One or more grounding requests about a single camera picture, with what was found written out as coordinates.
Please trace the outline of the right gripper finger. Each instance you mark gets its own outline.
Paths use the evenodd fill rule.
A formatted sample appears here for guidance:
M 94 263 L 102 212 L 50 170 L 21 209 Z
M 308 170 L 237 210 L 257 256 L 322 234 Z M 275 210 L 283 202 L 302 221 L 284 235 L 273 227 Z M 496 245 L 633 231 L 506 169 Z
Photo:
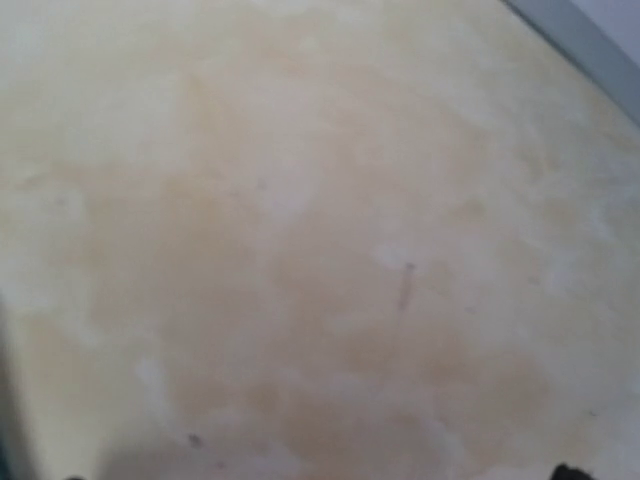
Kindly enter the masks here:
M 557 465 L 550 480 L 596 480 L 590 473 L 565 463 Z

